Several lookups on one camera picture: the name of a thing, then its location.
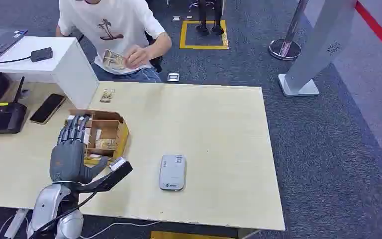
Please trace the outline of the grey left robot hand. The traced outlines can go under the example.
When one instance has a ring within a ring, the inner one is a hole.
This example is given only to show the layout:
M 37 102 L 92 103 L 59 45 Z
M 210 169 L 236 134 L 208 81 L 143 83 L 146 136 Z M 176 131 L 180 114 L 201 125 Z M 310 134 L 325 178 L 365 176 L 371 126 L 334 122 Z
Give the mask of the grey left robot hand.
M 93 167 L 84 164 L 84 136 L 91 115 L 75 115 L 60 130 L 57 144 L 52 149 L 49 173 L 53 182 L 70 181 L 89 184 L 107 166 L 108 158 L 102 157 Z

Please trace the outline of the person's left hand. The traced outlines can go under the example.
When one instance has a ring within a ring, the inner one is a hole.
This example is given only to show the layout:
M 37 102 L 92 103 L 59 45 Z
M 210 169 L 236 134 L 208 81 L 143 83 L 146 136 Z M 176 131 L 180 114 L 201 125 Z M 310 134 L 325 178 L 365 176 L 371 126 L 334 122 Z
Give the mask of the person's left hand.
M 150 60 L 151 51 L 149 47 L 133 45 L 123 57 L 127 68 L 136 69 Z

